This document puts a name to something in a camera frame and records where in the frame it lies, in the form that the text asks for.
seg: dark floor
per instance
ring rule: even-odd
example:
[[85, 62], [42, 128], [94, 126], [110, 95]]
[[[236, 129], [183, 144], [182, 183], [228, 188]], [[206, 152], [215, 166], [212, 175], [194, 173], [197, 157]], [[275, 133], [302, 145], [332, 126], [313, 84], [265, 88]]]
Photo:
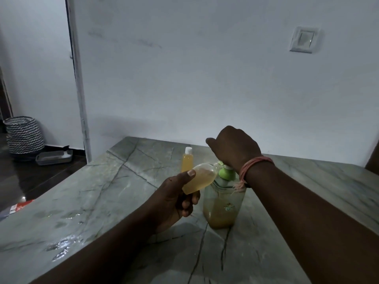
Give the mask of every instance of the dark floor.
[[85, 165], [86, 157], [75, 155], [69, 163], [46, 166], [14, 162], [6, 135], [0, 133], [0, 211], [25, 199], [36, 199]]

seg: laundry basket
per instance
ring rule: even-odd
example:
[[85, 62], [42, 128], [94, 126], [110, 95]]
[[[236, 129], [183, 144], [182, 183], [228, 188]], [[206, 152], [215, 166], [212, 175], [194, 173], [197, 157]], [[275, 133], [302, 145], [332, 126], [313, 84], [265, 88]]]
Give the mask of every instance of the laundry basket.
[[3, 122], [7, 129], [7, 143], [12, 157], [17, 161], [35, 160], [45, 147], [36, 120], [31, 117], [12, 117]]

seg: gray marble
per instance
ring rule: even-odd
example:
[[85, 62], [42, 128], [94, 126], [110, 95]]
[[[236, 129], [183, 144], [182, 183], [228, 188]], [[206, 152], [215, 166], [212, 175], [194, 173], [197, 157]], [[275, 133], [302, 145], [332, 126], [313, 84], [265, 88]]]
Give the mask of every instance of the gray marble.
[[[187, 145], [128, 137], [0, 222], [0, 283], [29, 283], [78, 252], [179, 172]], [[193, 145], [195, 163], [215, 162]], [[379, 176], [355, 165], [270, 156], [277, 167], [379, 234]], [[232, 229], [193, 214], [154, 235], [123, 283], [310, 283], [257, 196]]]

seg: switch plate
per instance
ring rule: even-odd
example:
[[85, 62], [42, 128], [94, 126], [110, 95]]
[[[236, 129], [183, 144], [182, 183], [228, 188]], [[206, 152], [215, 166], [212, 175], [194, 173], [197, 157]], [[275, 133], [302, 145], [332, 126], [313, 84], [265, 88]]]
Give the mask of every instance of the switch plate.
[[296, 27], [291, 41], [291, 52], [311, 54], [316, 46], [320, 30], [318, 28]]

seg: gray tray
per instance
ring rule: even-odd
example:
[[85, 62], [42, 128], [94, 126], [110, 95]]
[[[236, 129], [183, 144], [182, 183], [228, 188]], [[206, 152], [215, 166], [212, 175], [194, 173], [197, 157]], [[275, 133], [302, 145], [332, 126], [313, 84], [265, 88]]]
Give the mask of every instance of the gray tray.
[[39, 155], [37, 155], [36, 162], [38, 165], [70, 162], [72, 161], [72, 149], [67, 150], [67, 153], [70, 155], [70, 157], [62, 158], [64, 155], [63, 150], [41, 152]]

